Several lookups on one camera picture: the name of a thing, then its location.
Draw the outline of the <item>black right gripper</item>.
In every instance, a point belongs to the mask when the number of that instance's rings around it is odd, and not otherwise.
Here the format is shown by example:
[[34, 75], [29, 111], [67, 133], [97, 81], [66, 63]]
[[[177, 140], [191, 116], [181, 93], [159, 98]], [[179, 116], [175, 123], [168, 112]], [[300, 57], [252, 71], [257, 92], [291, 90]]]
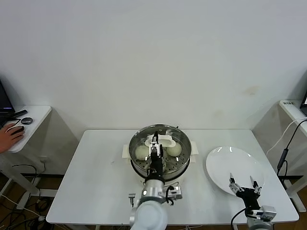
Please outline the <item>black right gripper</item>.
[[237, 197], [243, 200], [247, 211], [259, 210], [258, 198], [260, 197], [261, 187], [252, 176], [250, 176], [250, 180], [253, 188], [241, 187], [236, 183], [232, 173], [230, 173], [229, 188]]

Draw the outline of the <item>bare person hand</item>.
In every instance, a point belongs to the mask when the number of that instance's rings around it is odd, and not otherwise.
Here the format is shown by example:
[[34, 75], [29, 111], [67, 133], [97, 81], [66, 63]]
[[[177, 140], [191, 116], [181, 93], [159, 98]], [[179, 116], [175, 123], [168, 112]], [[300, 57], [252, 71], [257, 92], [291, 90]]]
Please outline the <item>bare person hand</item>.
[[14, 123], [0, 129], [0, 152], [4, 153], [24, 138], [24, 126], [15, 126]]

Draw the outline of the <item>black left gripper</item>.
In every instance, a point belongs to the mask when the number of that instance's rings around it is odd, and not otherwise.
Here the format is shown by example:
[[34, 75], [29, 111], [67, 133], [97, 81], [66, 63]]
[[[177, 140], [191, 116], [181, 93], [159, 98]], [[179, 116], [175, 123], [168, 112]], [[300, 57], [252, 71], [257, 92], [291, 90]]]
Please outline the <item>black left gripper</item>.
[[150, 142], [149, 155], [151, 156], [149, 179], [163, 179], [163, 160], [160, 156], [164, 155], [164, 148], [162, 144], [158, 143], [157, 131]]

